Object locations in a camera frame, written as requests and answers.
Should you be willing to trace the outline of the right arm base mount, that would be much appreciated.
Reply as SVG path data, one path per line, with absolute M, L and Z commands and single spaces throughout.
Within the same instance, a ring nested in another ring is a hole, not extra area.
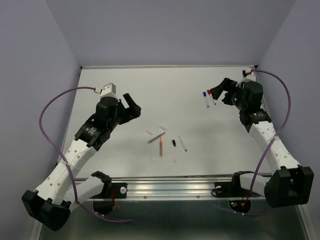
M 211 194 L 217 198 L 259 197 L 259 194 L 241 187 L 240 176 L 253 173 L 253 171 L 238 171 L 233 174 L 230 181 L 216 181 Z

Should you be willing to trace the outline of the blue marker pen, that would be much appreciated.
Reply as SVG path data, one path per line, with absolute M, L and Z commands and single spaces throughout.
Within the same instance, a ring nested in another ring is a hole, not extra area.
M 209 102 L 208 102 L 208 99 L 207 99 L 207 93 L 204 91 L 203 93 L 203 97 L 204 97 L 204 101 L 205 101 L 205 105 L 207 108 L 209 108 Z

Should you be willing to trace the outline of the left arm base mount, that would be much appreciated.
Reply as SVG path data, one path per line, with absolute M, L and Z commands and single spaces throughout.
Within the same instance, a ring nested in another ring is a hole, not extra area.
M 114 182 L 109 175 L 96 171 L 80 184 L 81 199 L 125 199 L 128 183 Z

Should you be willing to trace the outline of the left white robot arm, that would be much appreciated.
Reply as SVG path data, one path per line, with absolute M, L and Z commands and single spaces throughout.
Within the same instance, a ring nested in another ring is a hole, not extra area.
M 52 231 L 60 230 L 71 212 L 91 197 L 115 197 L 116 190 L 107 174 L 95 171 L 79 185 L 76 185 L 75 177 L 118 125 L 140 117 L 141 107 L 130 94 L 125 93 L 123 97 L 128 107 L 124 107 L 115 95 L 102 93 L 95 113 L 75 134 L 67 153 L 61 156 L 62 160 L 42 184 L 22 195 L 27 213 Z

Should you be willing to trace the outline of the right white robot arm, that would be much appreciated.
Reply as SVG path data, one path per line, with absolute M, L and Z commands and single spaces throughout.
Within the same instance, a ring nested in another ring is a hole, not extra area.
M 255 171 L 238 171 L 229 182 L 216 182 L 213 195 L 218 198 L 262 196 L 272 208 L 304 205 L 310 198 L 314 173 L 302 166 L 287 150 L 274 129 L 271 117 L 262 109 L 263 87 L 252 80 L 236 82 L 225 78 L 210 89 L 217 100 L 222 93 L 225 105 L 239 110 L 239 119 L 249 135 L 263 152 L 271 177 Z

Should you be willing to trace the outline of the red marker pen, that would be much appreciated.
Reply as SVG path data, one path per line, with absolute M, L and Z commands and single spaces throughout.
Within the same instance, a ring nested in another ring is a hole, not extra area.
M 216 106 L 217 104 L 216 104 L 216 101 L 214 100 L 212 94 L 211 95 L 208 94 L 208 96 L 210 97 L 212 103 Z

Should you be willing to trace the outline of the black marker pen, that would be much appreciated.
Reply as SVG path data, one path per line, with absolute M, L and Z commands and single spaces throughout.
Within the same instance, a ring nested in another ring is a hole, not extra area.
M 184 150 L 185 152 L 187 152 L 188 149 L 187 149 L 187 146 L 186 146 L 184 140 L 182 139 L 182 137 L 179 136 L 178 139 L 179 139 L 179 141 L 180 141 L 180 143 L 181 143 L 181 145 L 182 145 L 182 147 L 183 147 L 183 150 Z

